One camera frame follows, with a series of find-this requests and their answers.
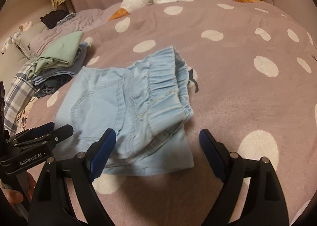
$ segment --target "polka dot blanket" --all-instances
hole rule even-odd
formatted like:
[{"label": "polka dot blanket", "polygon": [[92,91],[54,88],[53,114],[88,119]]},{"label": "polka dot blanket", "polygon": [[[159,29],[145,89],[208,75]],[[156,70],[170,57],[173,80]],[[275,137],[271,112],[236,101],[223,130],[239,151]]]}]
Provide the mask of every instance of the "polka dot blanket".
[{"label": "polka dot blanket", "polygon": [[[267,156],[279,177],[290,222],[317,188],[317,50],[289,15],[264,3],[200,0],[151,5],[85,33],[85,66],[125,68],[175,46],[190,72],[194,117],[185,131],[194,168],[167,175],[102,175],[94,182],[117,226],[199,226],[222,183],[199,145],[208,128],[242,157]],[[54,121],[73,81],[33,106],[27,127]],[[32,170],[36,176],[41,167]],[[232,220],[242,211],[245,179]],[[83,219],[70,186],[74,209]]]}]

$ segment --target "metal screw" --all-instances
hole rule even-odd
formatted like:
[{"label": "metal screw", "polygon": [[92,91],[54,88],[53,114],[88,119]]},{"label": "metal screw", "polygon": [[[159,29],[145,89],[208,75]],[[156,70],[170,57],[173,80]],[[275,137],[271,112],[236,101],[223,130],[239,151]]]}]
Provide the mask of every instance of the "metal screw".
[{"label": "metal screw", "polygon": [[262,162],[264,162],[265,164],[268,164],[270,162],[270,159],[264,156],[262,157]]},{"label": "metal screw", "polygon": [[49,158],[47,158],[47,160],[46,160],[46,162],[47,162],[48,164],[53,163],[53,161],[54,161],[54,158],[53,158],[53,157],[49,157]]},{"label": "metal screw", "polygon": [[79,159],[84,158],[85,156],[86,156],[86,153],[85,153],[85,152],[79,152],[79,153],[77,154],[77,157],[78,157]]},{"label": "metal screw", "polygon": [[230,157],[233,159],[237,159],[239,157],[239,155],[236,152],[231,152]]}]

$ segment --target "human hand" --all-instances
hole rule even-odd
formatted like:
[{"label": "human hand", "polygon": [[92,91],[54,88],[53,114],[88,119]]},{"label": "human hand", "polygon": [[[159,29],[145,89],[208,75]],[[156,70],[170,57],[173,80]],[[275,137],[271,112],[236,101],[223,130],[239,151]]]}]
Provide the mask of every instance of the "human hand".
[{"label": "human hand", "polygon": [[[32,175],[29,173],[28,173],[28,182],[29,182],[28,196],[30,199],[32,199],[36,181],[34,180]],[[10,189],[3,189],[2,191],[11,205],[21,203],[23,201],[23,195],[19,191],[10,190]]]}]

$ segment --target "folded clothes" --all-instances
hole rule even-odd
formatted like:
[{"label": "folded clothes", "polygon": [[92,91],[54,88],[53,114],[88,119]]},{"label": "folded clothes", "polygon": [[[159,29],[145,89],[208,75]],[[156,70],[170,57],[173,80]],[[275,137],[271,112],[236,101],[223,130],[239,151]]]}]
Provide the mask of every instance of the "folded clothes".
[{"label": "folded clothes", "polygon": [[65,85],[72,79],[69,75],[59,75],[49,78],[40,85],[38,90],[34,93],[34,97],[43,97],[55,93],[61,86]]},{"label": "folded clothes", "polygon": [[57,144],[58,160],[85,152],[107,128],[117,142],[104,173],[147,176],[194,166],[184,123],[193,116],[188,68],[168,47],[127,68],[83,67],[60,106],[55,127],[74,134]]},{"label": "folded clothes", "polygon": [[59,38],[44,50],[30,69],[28,78],[36,77],[42,70],[65,68],[73,64],[78,45],[84,33],[76,31]]},{"label": "folded clothes", "polygon": [[32,83],[37,88],[38,85],[48,80],[51,77],[59,76],[59,75],[69,75],[71,77],[75,77],[76,74],[82,68],[84,63],[86,53],[87,53],[88,44],[86,42],[80,43],[77,49],[77,53],[75,56],[75,60],[72,66],[66,68],[52,68],[41,71],[38,76],[32,79]]},{"label": "folded clothes", "polygon": [[68,15],[67,11],[56,10],[56,11],[51,11],[44,17],[41,17],[40,19],[45,24],[46,27],[48,27],[49,29],[53,29],[58,23],[58,21],[60,21],[67,15]]},{"label": "folded clothes", "polygon": [[62,25],[65,21],[69,21],[72,18],[74,18],[76,16],[77,13],[75,12],[71,12],[70,14],[66,15],[63,19],[61,19],[56,26]]}]

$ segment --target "light blue denim shorts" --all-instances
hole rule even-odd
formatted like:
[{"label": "light blue denim shorts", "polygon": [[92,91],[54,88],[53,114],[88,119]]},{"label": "light blue denim shorts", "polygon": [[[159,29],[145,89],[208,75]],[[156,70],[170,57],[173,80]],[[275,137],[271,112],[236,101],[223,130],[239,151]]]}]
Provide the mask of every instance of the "light blue denim shorts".
[{"label": "light blue denim shorts", "polygon": [[117,142],[104,173],[147,176],[194,166],[184,123],[193,116],[188,68],[168,47],[127,68],[83,67],[56,115],[55,127],[72,125],[72,137],[54,156],[74,157],[107,128]]}]

